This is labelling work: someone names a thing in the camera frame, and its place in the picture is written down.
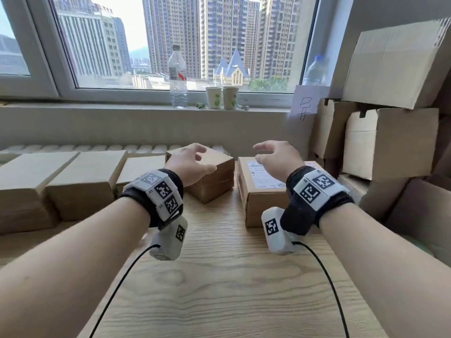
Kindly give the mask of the clear water bottle red label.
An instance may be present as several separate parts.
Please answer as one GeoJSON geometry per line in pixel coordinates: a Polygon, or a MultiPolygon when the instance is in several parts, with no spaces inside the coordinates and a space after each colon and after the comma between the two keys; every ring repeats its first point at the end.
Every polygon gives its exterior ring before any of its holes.
{"type": "Polygon", "coordinates": [[[180,45],[173,45],[172,55],[168,61],[168,69],[171,102],[172,106],[178,109],[186,108],[188,104],[186,68],[187,65],[181,54],[180,45]]]}

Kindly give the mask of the person's left forearm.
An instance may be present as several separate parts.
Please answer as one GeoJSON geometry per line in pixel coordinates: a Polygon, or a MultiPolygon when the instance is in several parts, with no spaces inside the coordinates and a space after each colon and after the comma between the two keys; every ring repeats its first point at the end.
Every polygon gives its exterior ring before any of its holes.
{"type": "Polygon", "coordinates": [[[151,218],[120,198],[0,269],[0,338],[77,338],[151,218]]]}

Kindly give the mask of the cardboard box with white label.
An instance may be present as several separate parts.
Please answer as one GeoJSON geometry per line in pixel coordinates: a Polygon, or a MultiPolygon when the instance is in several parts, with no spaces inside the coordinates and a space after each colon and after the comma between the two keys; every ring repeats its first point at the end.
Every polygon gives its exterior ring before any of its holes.
{"type": "Polygon", "coordinates": [[[239,157],[236,170],[236,185],[246,227],[261,227],[261,216],[265,210],[274,206],[285,209],[288,206],[285,183],[273,178],[253,157],[239,157]]]}

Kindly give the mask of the stack of brown cardboard boxes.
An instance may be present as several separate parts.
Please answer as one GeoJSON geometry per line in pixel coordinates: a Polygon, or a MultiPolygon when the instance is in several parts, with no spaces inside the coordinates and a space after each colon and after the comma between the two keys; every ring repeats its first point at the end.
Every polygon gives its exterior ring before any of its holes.
{"type": "Polygon", "coordinates": [[[205,153],[199,153],[200,164],[213,164],[217,169],[190,186],[184,186],[184,192],[190,194],[202,204],[207,204],[234,187],[234,158],[226,153],[205,147],[205,153]]]}

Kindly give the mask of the plain flat cardboard box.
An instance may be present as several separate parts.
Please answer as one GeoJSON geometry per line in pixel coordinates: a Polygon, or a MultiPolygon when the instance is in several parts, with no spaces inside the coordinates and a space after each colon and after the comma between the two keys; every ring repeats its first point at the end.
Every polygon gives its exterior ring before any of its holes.
{"type": "Polygon", "coordinates": [[[121,195],[125,185],[150,170],[164,168],[165,163],[166,157],[164,155],[127,158],[118,180],[116,181],[117,197],[121,195]]]}
{"type": "Polygon", "coordinates": [[[46,186],[78,155],[23,154],[0,167],[0,235],[50,229],[59,223],[46,186]]]}
{"type": "Polygon", "coordinates": [[[83,220],[111,204],[127,157],[125,150],[80,153],[46,185],[60,219],[83,220]]]}

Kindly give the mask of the white radiator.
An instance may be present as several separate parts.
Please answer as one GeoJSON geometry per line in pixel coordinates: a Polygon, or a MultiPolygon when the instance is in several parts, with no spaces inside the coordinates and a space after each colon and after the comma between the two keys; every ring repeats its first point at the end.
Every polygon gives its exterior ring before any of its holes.
{"type": "Polygon", "coordinates": [[[120,151],[125,150],[131,154],[131,157],[149,157],[164,155],[170,150],[181,148],[180,145],[172,145],[167,147],[166,145],[16,145],[10,146],[6,149],[0,150],[0,165],[6,164],[13,159],[16,159],[24,154],[36,154],[36,153],[60,153],[60,152],[102,152],[102,151],[120,151]]]}

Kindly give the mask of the person's right hand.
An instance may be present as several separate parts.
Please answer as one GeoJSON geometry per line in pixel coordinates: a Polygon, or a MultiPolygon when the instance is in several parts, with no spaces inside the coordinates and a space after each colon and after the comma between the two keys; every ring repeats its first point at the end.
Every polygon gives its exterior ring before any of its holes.
{"type": "Polygon", "coordinates": [[[264,169],[275,179],[286,182],[290,174],[305,166],[299,152],[286,141],[268,140],[253,146],[257,151],[275,153],[278,156],[278,167],[264,167],[264,169]]]}

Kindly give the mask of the person's right forearm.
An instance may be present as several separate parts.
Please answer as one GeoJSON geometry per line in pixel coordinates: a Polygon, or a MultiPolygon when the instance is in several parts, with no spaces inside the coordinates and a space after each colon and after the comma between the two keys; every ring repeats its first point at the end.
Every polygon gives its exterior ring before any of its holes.
{"type": "Polygon", "coordinates": [[[390,338],[451,338],[451,268],[355,204],[319,228],[390,338]]]}

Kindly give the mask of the open cardboard box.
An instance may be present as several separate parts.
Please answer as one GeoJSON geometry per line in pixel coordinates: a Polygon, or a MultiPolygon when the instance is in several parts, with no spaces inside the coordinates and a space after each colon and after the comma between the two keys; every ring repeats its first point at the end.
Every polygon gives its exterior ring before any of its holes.
{"type": "Polygon", "coordinates": [[[437,108],[354,112],[346,125],[342,172],[370,181],[429,176],[438,125],[437,108]]]}
{"type": "Polygon", "coordinates": [[[356,102],[320,99],[309,142],[310,150],[321,159],[342,158],[347,121],[357,111],[356,102]]]}

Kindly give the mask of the white paper note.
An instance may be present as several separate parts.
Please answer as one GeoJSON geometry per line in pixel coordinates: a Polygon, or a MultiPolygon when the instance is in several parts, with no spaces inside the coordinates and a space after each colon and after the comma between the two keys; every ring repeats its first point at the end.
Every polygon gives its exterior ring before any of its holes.
{"type": "Polygon", "coordinates": [[[330,87],[324,85],[297,85],[288,119],[303,121],[306,116],[317,113],[322,98],[327,98],[330,87]]]}

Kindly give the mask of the paper cup green print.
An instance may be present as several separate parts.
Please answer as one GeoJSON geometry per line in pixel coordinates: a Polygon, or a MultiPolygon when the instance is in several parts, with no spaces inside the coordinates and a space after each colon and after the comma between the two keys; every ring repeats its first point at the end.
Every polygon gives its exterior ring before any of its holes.
{"type": "Polygon", "coordinates": [[[239,93],[238,86],[224,86],[222,88],[223,106],[225,110],[235,110],[239,93]]]}
{"type": "Polygon", "coordinates": [[[221,109],[222,88],[217,86],[207,86],[205,90],[208,109],[221,109]]]}

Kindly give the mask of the grey window frame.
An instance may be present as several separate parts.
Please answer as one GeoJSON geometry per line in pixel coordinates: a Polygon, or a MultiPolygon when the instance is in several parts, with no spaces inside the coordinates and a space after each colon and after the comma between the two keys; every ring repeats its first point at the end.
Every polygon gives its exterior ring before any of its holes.
{"type": "Polygon", "coordinates": [[[323,0],[0,0],[0,97],[172,106],[180,45],[188,104],[288,107],[323,0]]]}

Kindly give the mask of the person's left hand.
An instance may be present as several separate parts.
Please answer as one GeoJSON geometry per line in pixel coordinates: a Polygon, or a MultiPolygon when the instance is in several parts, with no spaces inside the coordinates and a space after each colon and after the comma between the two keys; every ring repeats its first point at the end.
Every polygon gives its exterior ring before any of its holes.
{"type": "Polygon", "coordinates": [[[183,186],[189,187],[202,179],[193,177],[194,165],[201,164],[202,156],[200,153],[206,153],[206,147],[198,143],[182,147],[180,151],[172,154],[167,160],[165,169],[177,174],[183,186]]]}

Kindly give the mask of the clear water bottle blue cap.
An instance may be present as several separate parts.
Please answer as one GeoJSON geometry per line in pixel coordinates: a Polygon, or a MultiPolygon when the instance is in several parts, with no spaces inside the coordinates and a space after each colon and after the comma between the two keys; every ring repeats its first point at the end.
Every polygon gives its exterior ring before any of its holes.
{"type": "Polygon", "coordinates": [[[330,59],[316,55],[304,73],[302,85],[330,86],[328,78],[330,59]]]}

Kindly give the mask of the large folded cardboard sheet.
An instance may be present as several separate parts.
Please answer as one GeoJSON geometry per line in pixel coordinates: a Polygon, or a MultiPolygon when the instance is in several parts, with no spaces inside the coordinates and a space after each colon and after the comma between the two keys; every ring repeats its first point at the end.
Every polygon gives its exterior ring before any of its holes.
{"type": "Polygon", "coordinates": [[[342,100],[430,107],[451,70],[451,17],[362,32],[342,100]]]}

